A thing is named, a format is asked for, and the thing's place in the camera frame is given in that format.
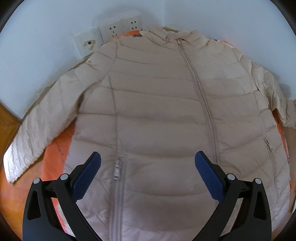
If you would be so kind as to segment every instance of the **wall socket panel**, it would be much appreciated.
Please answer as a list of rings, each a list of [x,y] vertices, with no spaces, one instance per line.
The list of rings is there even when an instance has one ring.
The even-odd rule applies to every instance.
[[[92,54],[96,48],[104,44],[98,28],[82,33],[74,37],[74,40],[82,58]]]
[[[143,30],[141,15],[136,15],[130,18],[123,18],[121,19],[121,22],[125,32],[133,30]]]
[[[121,21],[100,26],[104,43],[125,33]]]
[[[122,18],[121,20],[101,25],[100,27],[101,35],[103,38],[103,42],[107,43],[114,37],[120,36],[126,32],[133,30],[142,30],[142,19],[141,15],[135,15],[130,18]]]

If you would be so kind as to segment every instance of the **wooden floor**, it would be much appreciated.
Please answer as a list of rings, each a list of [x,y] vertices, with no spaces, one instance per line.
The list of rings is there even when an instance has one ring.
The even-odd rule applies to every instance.
[[[0,167],[0,212],[11,229],[22,238],[22,218],[32,181],[41,177],[42,161],[30,167],[14,184],[7,182],[3,165]]]

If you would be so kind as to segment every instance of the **beige down jacket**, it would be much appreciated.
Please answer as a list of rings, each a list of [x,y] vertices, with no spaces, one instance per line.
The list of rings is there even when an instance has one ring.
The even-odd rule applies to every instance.
[[[295,128],[293,101],[237,49],[198,31],[152,28],[62,76],[21,126],[5,172],[14,182],[76,118],[65,172],[101,154],[77,204],[103,240],[192,240],[217,205],[194,166],[200,150],[226,173],[262,179],[274,229],[290,190],[275,109]]]

